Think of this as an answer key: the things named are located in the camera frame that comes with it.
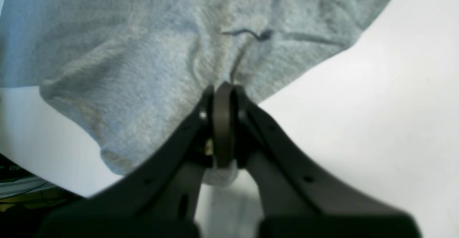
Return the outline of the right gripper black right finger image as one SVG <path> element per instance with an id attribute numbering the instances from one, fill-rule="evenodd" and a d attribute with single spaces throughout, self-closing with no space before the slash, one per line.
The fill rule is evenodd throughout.
<path id="1" fill-rule="evenodd" d="M 352 188 L 303 153 L 241 86 L 214 96 L 217 169 L 246 169 L 264 218 L 258 238 L 420 238 L 406 212 Z"/>

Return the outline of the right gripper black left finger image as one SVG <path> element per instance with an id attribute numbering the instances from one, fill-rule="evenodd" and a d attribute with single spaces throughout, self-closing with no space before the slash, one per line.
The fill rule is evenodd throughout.
<path id="1" fill-rule="evenodd" d="M 38 238 L 199 238 L 194 223 L 210 138 L 207 87 L 169 139 L 131 174 L 86 201 L 52 213 Z"/>

